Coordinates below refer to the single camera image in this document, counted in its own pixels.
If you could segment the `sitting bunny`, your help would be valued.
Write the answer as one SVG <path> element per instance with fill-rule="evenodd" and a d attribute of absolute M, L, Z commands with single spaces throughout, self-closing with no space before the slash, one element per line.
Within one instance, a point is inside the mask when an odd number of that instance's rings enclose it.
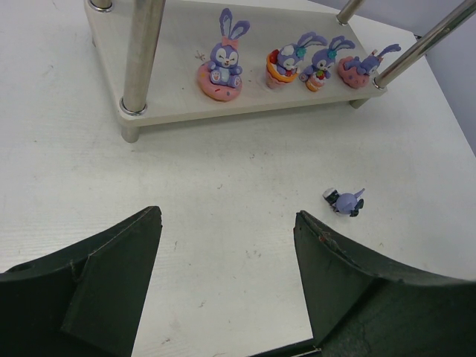
<path fill-rule="evenodd" d="M 242 67 L 239 65 L 239 38 L 250 29 L 250 23 L 240 20 L 233 25 L 233 15 L 229 8 L 222 10 L 219 17 L 221 40 L 210 53 L 210 59 L 197 71 L 197 83 L 208 97 L 229 102 L 239 96 L 242 90 Z"/>

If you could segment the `bunny holding strawberry cake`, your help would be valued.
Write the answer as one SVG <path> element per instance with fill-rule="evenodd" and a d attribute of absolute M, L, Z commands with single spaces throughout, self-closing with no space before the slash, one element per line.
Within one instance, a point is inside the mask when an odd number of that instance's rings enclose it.
<path fill-rule="evenodd" d="M 317 51 L 312 57 L 312 63 L 299 76 L 308 90 L 317 92 L 331 77 L 330 69 L 336 62 L 338 51 L 354 49 L 356 44 L 344 36 L 333 38 L 327 48 Z"/>

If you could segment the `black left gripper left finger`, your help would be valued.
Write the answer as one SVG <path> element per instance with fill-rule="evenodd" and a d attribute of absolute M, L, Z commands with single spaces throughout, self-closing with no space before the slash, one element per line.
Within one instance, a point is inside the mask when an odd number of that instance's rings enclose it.
<path fill-rule="evenodd" d="M 161 238 L 149 206 L 1 274 L 3 356 L 130 356 Z"/>

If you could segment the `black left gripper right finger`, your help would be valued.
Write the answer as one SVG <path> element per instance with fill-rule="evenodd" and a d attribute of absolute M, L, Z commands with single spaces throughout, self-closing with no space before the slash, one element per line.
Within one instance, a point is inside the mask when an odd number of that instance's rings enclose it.
<path fill-rule="evenodd" d="M 475 283 L 392 260 L 297 214 L 295 251 L 323 356 L 473 356 Z"/>

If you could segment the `purple bunny black bow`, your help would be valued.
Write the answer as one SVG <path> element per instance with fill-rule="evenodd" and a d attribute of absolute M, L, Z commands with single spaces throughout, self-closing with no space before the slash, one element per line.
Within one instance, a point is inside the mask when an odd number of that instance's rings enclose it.
<path fill-rule="evenodd" d="M 364 199 L 361 197 L 364 191 L 363 188 L 357 193 L 339 193 L 331 187 L 324 191 L 323 198 L 336 213 L 356 217 L 364 207 Z"/>

